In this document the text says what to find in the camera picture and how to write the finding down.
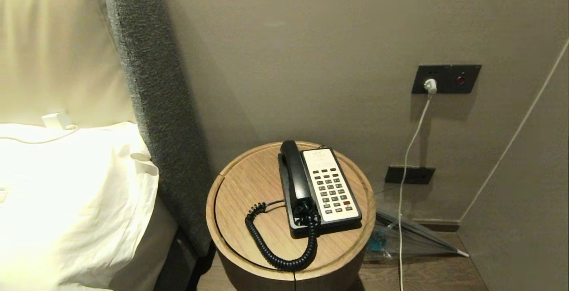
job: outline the wooden tabletop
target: wooden tabletop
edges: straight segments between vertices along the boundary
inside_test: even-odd
[[[281,143],[254,148],[233,160],[217,177],[208,196],[207,221],[219,252],[240,268],[268,279],[291,281],[329,274],[348,264],[365,247],[375,222],[375,197],[360,169],[335,151],[362,213],[361,228],[321,235],[317,256],[307,269],[294,275],[275,270],[257,249],[244,218],[258,202],[283,199],[277,161]],[[299,150],[317,144],[297,141]],[[296,259],[306,249],[307,239],[291,238],[283,203],[256,217],[255,225],[268,247],[284,259]]]

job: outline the phone keypad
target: phone keypad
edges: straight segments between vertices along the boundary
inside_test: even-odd
[[[329,149],[304,151],[303,155],[315,184],[314,188],[320,192],[317,203],[323,212],[322,220],[341,220],[358,216],[358,211],[354,208],[355,202],[352,203],[354,197],[349,190],[345,190],[346,180],[339,172],[341,170]]]

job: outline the beige wall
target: beige wall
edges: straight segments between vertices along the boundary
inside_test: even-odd
[[[216,170],[286,139],[334,147],[375,189],[401,164],[419,64],[482,64],[471,95],[433,100],[410,161],[413,218],[458,220],[567,37],[567,0],[166,0]],[[378,195],[394,210],[397,191]]]
[[[567,62],[459,230],[490,291],[567,290]]]

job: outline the dark switch plate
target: dark switch plate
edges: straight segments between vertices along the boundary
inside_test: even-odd
[[[480,68],[479,64],[419,66],[411,93],[427,93],[423,83],[429,78],[437,81],[437,93],[471,93]]]
[[[388,173],[385,175],[386,183],[401,183],[403,179],[402,166],[389,166]],[[435,174],[434,167],[415,167],[408,166],[405,175],[405,184],[429,184]]]

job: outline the baseboard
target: baseboard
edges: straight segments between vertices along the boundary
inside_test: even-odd
[[[461,227],[461,224],[458,221],[438,219],[415,219],[413,221],[437,232],[456,232]]]

